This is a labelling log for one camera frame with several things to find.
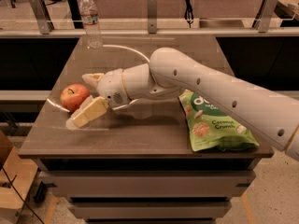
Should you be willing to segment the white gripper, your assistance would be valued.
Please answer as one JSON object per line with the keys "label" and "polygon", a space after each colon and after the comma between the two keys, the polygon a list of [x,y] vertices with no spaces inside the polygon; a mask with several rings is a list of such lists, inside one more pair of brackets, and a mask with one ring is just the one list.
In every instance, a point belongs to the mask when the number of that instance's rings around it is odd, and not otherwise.
{"label": "white gripper", "polygon": [[76,130],[90,121],[103,116],[109,107],[129,105],[131,99],[124,82],[124,70],[116,69],[107,73],[84,74],[83,81],[95,88],[100,96],[89,96],[66,121],[68,130]]}

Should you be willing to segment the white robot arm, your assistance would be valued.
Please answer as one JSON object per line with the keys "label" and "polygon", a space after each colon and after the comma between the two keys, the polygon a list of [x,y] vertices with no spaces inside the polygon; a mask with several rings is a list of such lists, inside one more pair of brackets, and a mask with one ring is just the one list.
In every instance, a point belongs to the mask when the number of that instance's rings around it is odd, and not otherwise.
{"label": "white robot arm", "polygon": [[190,90],[260,135],[272,147],[299,160],[299,101],[206,67],[171,48],[156,49],[147,63],[83,80],[98,96],[87,98],[66,122],[78,129],[137,99],[166,99]]}

